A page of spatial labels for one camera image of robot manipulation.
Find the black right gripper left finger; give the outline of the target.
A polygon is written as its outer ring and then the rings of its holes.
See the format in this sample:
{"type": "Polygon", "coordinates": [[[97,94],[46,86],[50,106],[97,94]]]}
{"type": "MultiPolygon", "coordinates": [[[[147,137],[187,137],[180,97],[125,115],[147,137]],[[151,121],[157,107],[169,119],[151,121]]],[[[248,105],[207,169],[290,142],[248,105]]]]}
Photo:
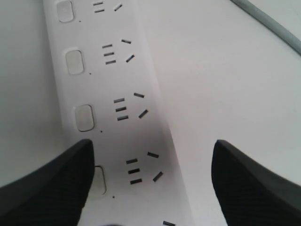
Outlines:
{"type": "Polygon", "coordinates": [[[0,189],[2,226],[76,226],[95,174],[93,143],[83,139],[0,189]]]}

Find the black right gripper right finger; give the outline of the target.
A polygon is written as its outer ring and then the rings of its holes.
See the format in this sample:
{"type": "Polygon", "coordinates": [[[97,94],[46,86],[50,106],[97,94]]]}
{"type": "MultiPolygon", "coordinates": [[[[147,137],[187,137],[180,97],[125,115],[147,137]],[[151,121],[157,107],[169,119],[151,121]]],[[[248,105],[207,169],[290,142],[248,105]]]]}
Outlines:
{"type": "Polygon", "coordinates": [[[214,145],[211,178],[227,225],[301,224],[301,187],[225,140],[214,145]]]}

